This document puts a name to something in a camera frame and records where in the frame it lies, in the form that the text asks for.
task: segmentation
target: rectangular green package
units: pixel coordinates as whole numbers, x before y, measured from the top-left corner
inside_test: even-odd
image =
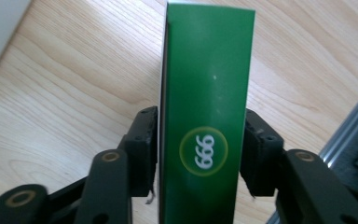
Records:
[[[232,223],[255,12],[168,4],[160,223]]]

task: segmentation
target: wooden table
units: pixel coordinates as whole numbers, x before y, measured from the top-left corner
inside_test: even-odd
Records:
[[[78,180],[158,105],[164,2],[34,0],[0,61],[0,194]],[[358,102],[358,2],[191,2],[256,10],[248,107],[286,149],[318,152]],[[133,199],[134,223],[157,223],[145,201]],[[240,179],[235,223],[274,209]]]

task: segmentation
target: round fastener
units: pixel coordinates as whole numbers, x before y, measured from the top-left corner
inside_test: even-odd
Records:
[[[120,155],[116,152],[107,152],[103,154],[103,161],[116,161],[120,158]]]
[[[314,161],[315,158],[308,152],[299,151],[296,152],[296,156],[302,161]]]
[[[34,196],[36,196],[35,191],[30,189],[22,190],[11,195],[10,198],[6,200],[6,206],[13,208],[23,206],[30,202],[34,198]]]

